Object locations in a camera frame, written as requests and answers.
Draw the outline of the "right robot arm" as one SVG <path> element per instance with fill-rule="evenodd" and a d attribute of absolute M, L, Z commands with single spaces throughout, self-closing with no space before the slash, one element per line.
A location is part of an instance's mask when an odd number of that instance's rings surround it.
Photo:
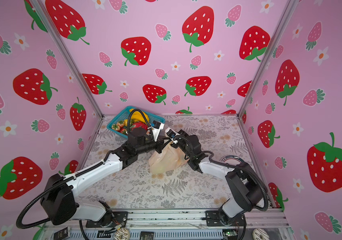
<path fill-rule="evenodd" d="M 180 148 L 188 158 L 188 165 L 202 174 L 213 175 L 227 182 L 232 197 L 220 208 L 218 219 L 223 225 L 231 225 L 236 217 L 253 209 L 265 212 L 269 207 L 268 191 L 251 166 L 241 158 L 237 165 L 218 162 L 214 153 L 202 151 L 196 135 L 171 135 L 173 146 Z"/>

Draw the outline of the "beige plastic bag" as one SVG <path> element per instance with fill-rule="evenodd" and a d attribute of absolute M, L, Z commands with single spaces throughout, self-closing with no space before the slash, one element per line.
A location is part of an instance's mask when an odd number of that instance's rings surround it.
<path fill-rule="evenodd" d="M 188 160 L 185 160 L 185 153 L 180 148 L 172 147 L 171 143 L 162 150 L 161 154 L 154 152 L 148 160 L 149 169 L 152 174 L 173 171 L 187 162 Z"/>

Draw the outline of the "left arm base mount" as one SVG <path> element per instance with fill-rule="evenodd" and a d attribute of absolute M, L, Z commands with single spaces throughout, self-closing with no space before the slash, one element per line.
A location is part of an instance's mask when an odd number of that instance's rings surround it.
<path fill-rule="evenodd" d="M 101 220 L 94 222 L 88 220 L 87 228 L 116 228 L 125 227 L 128 219 L 128 212 L 110 212 L 106 213 Z"/>

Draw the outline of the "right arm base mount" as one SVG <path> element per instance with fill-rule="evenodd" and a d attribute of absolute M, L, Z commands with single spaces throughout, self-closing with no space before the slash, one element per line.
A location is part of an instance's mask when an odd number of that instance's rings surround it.
<path fill-rule="evenodd" d="M 208 227 L 244 227 L 247 225 L 244 214 L 228 217 L 223 211 L 219 210 L 205 211 L 202 220 L 206 221 Z"/>

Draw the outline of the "teal plastic basket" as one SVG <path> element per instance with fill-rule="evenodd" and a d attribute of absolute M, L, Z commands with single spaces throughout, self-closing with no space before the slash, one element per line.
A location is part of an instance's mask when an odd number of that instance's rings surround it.
<path fill-rule="evenodd" d="M 109 122 L 109 124 L 107 125 L 107 129 L 126 139 L 126 138 L 128 137 L 128 136 L 127 136 L 127 132 L 126 132 L 126 130 L 123 130 L 123 128 L 126 128 L 127 125 L 131 126 L 132 124 L 135 124 L 135 123 L 136 123 L 136 122 L 131 121 L 131 120 L 130 120 L 130 122 L 128 122 L 128 117 L 129 117 L 129 115 L 130 115 L 130 113 L 132 112 L 133 109 L 136 109 L 136 107 L 134 107 L 134 106 L 128 106 L 128 107 L 124 108 L 117 116 L 115 116 L 115 117 Z M 142 112 L 145 112 L 145 113 L 149 116 L 149 119 L 150 119 L 149 123 L 150 123 L 150 124 L 152 124 L 152 122 L 153 122 L 154 120 L 155 120 L 155 121 L 162 122 L 162 123 L 165 124 L 165 118 L 160 117 L 160 116 L 157 116 L 157 115 L 152 114 L 152 113 L 150 113 L 150 112 L 148 112 L 148 111 L 145 111 L 145 110 L 141 110 L 141 111 L 142 111 Z M 143 126 L 143 127 L 146 127 L 146 126 L 147 126 L 146 123 L 142 123 L 142 122 L 139 122 L 139 123 L 140 123 L 140 124 L 139 124 L 140 127 L 141 127 L 141 126 Z M 120 129 L 119 132 L 116 132 L 116 131 L 114 131 L 114 130 L 111 129 L 111 126 L 112 126 L 113 124 L 119 124 L 119 125 L 120 125 L 121 129 Z"/>

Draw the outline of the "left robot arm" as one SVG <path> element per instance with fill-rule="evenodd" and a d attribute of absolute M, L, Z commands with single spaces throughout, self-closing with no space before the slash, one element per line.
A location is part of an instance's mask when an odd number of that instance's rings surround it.
<path fill-rule="evenodd" d="M 94 183 L 136 162 L 140 154 L 152 150 L 160 153 L 176 136 L 171 130 L 167 134 L 168 137 L 159 137 L 155 141 L 150 140 L 142 129 L 136 129 L 128 135 L 124 144 L 109 151 L 99 162 L 65 176 L 53 175 L 46 185 L 53 190 L 40 201 L 49 221 L 56 226 L 69 220 L 87 220 L 102 227 L 109 226 L 114 215 L 107 203 L 99 201 L 93 204 L 76 198 Z"/>

